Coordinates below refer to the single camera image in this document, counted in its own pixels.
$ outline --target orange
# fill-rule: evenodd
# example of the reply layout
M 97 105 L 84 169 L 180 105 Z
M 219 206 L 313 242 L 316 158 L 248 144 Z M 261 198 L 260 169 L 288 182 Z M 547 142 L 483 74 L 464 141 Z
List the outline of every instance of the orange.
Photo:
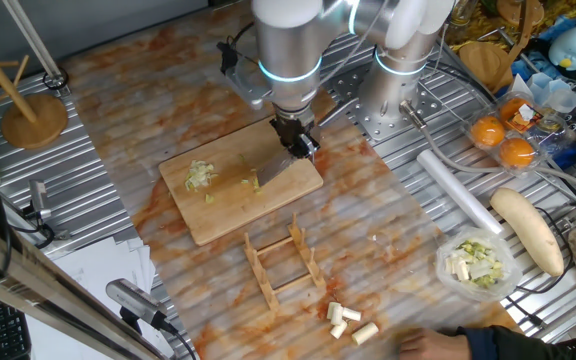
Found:
M 497 146 L 504 140 L 506 131 L 499 119 L 494 116 L 485 116 L 477 120 L 470 129 L 470 134 L 477 145 Z
M 528 141 L 516 138 L 508 139 L 501 144 L 499 157 L 505 167 L 522 169 L 530 165 L 535 157 L 534 153 L 535 150 Z
M 523 105 L 532 106 L 531 103 L 529 103 L 528 101 L 526 101 L 522 98 L 514 98 L 514 99 L 508 100 L 508 102 L 505 103 L 499 109 L 499 114 L 501 115 L 501 120 L 508 121 L 508 119 L 513 117 L 513 115 L 515 115 L 517 113 L 517 111 L 519 111 L 519 108 L 522 107 Z

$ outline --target blue ring light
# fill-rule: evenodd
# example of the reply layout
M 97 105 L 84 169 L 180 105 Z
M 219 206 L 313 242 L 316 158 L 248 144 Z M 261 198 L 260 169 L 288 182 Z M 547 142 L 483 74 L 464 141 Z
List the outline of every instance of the blue ring light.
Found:
M 396 70 L 393 70 L 393 69 L 389 68 L 388 66 L 386 66 L 383 62 L 381 62 L 381 59 L 379 58 L 379 55 L 377 55 L 377 53 L 375 53 L 375 58 L 377 59 L 377 63 L 379 63 L 379 65 L 381 65 L 381 67 L 384 68 L 384 70 L 388 71 L 391 74 L 395 74 L 395 75 L 403 75 L 403 76 L 415 75 L 426 67 L 426 64 L 424 64 L 424 66 L 422 66 L 421 68 L 419 68 L 415 71 L 408 71 L 408 72 L 396 71 Z
M 361 0 L 349 0 L 352 1 L 352 9 L 350 9 L 350 18 L 348 19 L 348 32 L 353 35 L 355 34 L 355 18 L 357 17 L 357 9 L 359 8 L 359 1 Z
M 317 62 L 317 65 L 315 65 L 315 68 L 310 70 L 307 74 L 297 76 L 294 78 L 285 78 L 285 77 L 277 76 L 277 75 L 271 73 L 270 71 L 268 71 L 264 67 L 264 65 L 261 63 L 261 60 L 259 61 L 259 69 L 261 69 L 261 72 L 264 73 L 264 75 L 266 75 L 271 80 L 275 80 L 275 81 L 279 81 L 279 82 L 297 82 L 297 81 L 307 79 L 310 76 L 312 76 L 312 74 L 316 73 L 317 70 L 319 70 L 319 67 L 321 66 L 321 60 L 322 60 L 322 58 L 319 58 L 319 61 Z

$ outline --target robotic arm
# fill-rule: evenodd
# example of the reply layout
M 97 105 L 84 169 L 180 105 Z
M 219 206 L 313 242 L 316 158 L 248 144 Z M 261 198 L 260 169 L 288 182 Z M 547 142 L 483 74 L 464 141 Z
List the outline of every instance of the robotic arm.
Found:
M 417 80 L 436 33 L 454 0 L 253 0 L 259 69 L 267 87 L 251 85 L 237 65 L 222 72 L 253 108 L 271 101 L 272 121 L 288 157 L 307 158 L 318 149 L 311 102 L 321 85 L 322 53 L 350 32 L 377 45 L 359 103 L 383 121 L 397 121 L 399 104 L 414 104 Z

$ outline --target blue sleeve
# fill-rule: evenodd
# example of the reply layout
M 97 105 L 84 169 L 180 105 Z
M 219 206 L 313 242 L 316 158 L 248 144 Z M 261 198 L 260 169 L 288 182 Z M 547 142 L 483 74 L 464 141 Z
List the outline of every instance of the blue sleeve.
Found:
M 466 335 L 472 360 L 498 360 L 497 344 L 495 344 L 493 329 L 466 329 L 459 327 L 457 334 Z

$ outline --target knife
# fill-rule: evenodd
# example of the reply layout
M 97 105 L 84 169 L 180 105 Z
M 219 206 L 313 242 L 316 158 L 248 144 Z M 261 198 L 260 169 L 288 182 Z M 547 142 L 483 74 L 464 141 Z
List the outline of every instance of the knife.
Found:
M 284 170 L 288 169 L 298 159 L 291 154 L 288 149 L 283 149 L 279 154 L 270 159 L 264 166 L 257 171 L 257 180 L 259 186 L 264 186 L 270 180 L 277 177 Z

